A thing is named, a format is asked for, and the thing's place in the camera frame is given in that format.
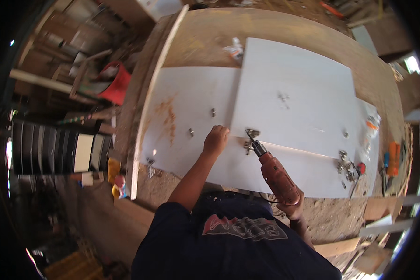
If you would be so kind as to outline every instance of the orange drill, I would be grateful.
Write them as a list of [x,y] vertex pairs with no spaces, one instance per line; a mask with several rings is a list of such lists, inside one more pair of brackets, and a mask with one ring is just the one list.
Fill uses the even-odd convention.
[[252,148],[262,164],[263,178],[280,203],[295,205],[300,200],[296,184],[286,172],[283,165],[273,157],[270,152],[258,140],[255,140],[246,129],[246,133],[252,141]]

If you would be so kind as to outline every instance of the man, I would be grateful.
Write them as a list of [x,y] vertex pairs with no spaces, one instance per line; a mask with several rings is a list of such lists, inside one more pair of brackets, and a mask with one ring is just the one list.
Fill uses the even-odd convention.
[[132,279],[341,279],[314,251],[300,189],[296,205],[277,205],[291,228],[274,218],[269,204],[249,196],[201,193],[228,133],[213,126],[199,159],[157,209],[134,258]]

